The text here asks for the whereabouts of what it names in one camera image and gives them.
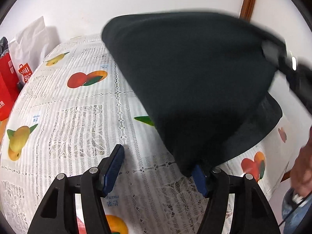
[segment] plastic bag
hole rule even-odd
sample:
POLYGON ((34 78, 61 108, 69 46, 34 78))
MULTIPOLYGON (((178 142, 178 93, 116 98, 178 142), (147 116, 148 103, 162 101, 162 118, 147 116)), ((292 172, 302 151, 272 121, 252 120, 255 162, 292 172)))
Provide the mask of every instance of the plastic bag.
POLYGON ((19 80, 27 83, 35 69, 52 51, 43 17, 16 34, 9 42, 9 50, 19 80))

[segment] white tablecloth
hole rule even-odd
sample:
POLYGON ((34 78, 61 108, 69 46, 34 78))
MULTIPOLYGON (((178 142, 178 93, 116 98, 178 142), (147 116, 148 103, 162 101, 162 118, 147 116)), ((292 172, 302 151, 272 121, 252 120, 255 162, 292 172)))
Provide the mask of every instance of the white tablecloth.
MULTIPOLYGON (((58 173, 82 174, 109 156, 116 144, 124 145, 125 161, 113 191, 102 200, 105 213, 122 218, 129 233, 196 233, 207 199, 197 191, 192 178, 180 173, 155 128, 135 120, 138 116, 147 113, 99 35, 77 37, 57 46, 25 85, 7 129, 38 125, 16 161, 12 161, 16 156, 9 157, 7 134, 1 147, 3 212, 16 233, 27 233, 58 173), (55 64, 46 62, 60 54, 65 55, 55 64), (107 77, 92 85, 73 88, 68 82, 75 73, 103 74, 102 70, 107 77)), ((220 167, 242 176, 241 161, 254 160, 255 154, 262 152, 266 168, 258 183, 269 199, 292 149, 291 129, 283 116, 263 141, 220 167)), ((233 200, 230 195, 224 233, 229 232, 233 200)), ((76 208, 83 221, 79 196, 76 208)))

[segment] metal screw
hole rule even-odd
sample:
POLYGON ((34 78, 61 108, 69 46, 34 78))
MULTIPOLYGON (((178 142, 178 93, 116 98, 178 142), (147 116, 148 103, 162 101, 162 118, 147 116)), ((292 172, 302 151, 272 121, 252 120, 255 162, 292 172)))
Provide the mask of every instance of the metal screw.
POLYGON ((214 173, 220 173, 221 169, 219 167, 215 167, 215 168, 213 168, 213 172, 214 173))
POLYGON ((63 179, 64 177, 65 177, 65 174, 64 174, 64 173, 60 173, 60 174, 57 175, 57 179, 58 179, 58 180, 61 180, 61 179, 63 179))
POLYGON ((92 174, 97 173, 97 171, 98 171, 98 168, 96 168, 96 167, 92 167, 92 168, 89 170, 89 172, 92 173, 92 174))
POLYGON ((247 174, 246 174, 246 179, 252 180, 252 179, 253 179, 253 176, 252 176, 250 173, 247 173, 247 174))

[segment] human hand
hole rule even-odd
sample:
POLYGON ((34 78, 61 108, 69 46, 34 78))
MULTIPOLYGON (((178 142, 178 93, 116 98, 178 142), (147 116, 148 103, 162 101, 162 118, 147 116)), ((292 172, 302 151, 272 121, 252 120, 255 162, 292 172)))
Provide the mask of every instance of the human hand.
POLYGON ((291 170, 291 187, 302 197, 312 191, 312 127, 307 144, 300 149, 291 170))

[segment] black cloth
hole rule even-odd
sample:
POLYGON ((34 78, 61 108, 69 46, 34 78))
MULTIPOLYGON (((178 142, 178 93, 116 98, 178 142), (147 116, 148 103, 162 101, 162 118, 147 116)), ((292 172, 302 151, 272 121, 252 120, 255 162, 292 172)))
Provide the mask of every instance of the black cloth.
POLYGON ((267 93, 277 67, 261 45, 285 44, 243 20, 210 12, 126 15, 104 27, 102 40, 186 176, 202 160, 215 166, 248 150, 281 117, 267 93), (257 136, 259 123, 265 129, 257 136))

